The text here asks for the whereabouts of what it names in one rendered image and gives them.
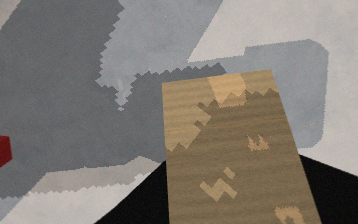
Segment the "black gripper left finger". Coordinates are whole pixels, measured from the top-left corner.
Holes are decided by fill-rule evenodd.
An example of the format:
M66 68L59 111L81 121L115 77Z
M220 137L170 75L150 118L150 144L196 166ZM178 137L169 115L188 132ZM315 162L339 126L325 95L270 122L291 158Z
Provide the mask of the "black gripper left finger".
M94 224L170 224L166 161Z

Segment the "red block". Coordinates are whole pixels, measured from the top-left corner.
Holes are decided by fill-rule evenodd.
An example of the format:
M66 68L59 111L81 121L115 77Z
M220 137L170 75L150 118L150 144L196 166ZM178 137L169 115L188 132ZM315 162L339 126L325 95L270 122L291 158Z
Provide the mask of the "red block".
M11 159L9 136L0 136L0 167Z

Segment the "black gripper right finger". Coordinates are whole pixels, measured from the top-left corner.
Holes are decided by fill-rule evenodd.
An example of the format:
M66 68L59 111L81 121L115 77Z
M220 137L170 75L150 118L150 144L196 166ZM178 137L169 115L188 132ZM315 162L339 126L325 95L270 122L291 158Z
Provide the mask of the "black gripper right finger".
M322 224L358 224L358 176L299 157Z

